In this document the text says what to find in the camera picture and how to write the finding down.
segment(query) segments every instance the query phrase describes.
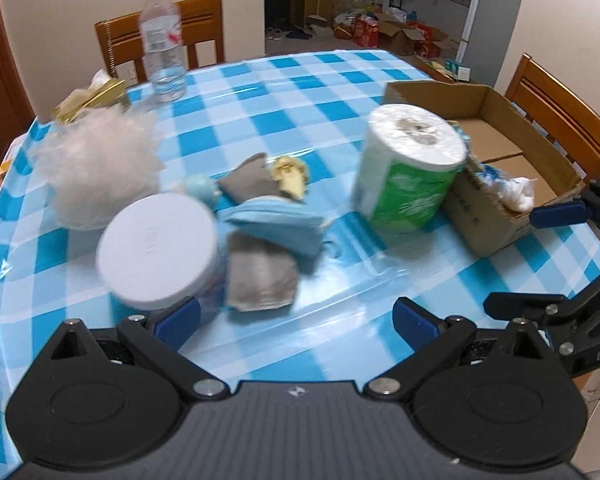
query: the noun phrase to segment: blue gripper pad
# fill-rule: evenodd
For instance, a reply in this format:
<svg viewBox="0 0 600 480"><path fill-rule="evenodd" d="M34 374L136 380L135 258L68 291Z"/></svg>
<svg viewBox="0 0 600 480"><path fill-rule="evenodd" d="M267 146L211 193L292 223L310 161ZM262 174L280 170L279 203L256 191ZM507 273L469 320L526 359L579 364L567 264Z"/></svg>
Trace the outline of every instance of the blue gripper pad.
<svg viewBox="0 0 600 480"><path fill-rule="evenodd" d="M529 213L529 222L536 229L562 227L583 224L591 218L591 215L591 209L582 200L574 200L563 204L535 207Z"/></svg>
<svg viewBox="0 0 600 480"><path fill-rule="evenodd" d="M414 352L432 342L446 323L409 298L398 298L392 315L395 331Z"/></svg>
<svg viewBox="0 0 600 480"><path fill-rule="evenodd" d="M200 303L196 298L178 308L168 309L163 319L156 320L154 336L176 352L200 326Z"/></svg>

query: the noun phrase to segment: wooden door frame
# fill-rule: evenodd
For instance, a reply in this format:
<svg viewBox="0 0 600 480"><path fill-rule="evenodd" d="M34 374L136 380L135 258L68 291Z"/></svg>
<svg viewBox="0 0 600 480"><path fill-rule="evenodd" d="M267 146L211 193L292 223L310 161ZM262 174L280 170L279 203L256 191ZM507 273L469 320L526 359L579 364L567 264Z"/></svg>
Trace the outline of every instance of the wooden door frame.
<svg viewBox="0 0 600 480"><path fill-rule="evenodd" d="M27 93L18 73L9 40L7 39L7 31L4 28L2 20L2 10L0 9L0 78L4 84L11 106L16 113L18 121L22 126L22 131L29 129L36 115L31 107Z"/></svg>

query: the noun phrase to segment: wooden chair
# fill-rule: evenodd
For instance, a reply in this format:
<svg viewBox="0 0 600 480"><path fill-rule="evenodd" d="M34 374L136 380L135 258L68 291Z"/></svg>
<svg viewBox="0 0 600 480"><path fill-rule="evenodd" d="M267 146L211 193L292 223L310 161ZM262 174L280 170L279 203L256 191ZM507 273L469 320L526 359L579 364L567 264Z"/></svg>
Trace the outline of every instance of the wooden chair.
<svg viewBox="0 0 600 480"><path fill-rule="evenodd" d="M216 62L224 59L224 34L222 32L222 0L183 0L176 2L182 17L182 42L187 47L189 68L198 67L196 44L216 41ZM138 27L140 13L113 18L95 24L102 58L109 75L116 76L116 66L133 61L138 82L147 81L142 65L142 39Z"/></svg>
<svg viewBox="0 0 600 480"><path fill-rule="evenodd" d="M526 112L585 172L585 182L600 179L600 116L565 85L523 54L505 97Z"/></svg>

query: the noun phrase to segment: refrigerator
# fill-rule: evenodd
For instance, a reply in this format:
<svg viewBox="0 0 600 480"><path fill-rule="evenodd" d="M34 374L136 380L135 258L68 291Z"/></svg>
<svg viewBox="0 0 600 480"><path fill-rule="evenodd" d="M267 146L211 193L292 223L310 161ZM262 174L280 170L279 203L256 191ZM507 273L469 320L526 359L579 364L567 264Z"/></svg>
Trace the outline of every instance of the refrigerator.
<svg viewBox="0 0 600 480"><path fill-rule="evenodd" d="M522 0L471 0L456 61L471 80L493 87L498 79Z"/></svg>

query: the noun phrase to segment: white bottle cap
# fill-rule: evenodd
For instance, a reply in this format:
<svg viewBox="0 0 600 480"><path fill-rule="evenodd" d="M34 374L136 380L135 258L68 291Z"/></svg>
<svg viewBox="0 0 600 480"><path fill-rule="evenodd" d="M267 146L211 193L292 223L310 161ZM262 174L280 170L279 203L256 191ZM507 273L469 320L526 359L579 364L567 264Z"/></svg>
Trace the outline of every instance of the white bottle cap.
<svg viewBox="0 0 600 480"><path fill-rule="evenodd" d="M118 213L96 252L102 281L123 304L167 308L194 296L220 263L216 220L178 193L143 198Z"/></svg>

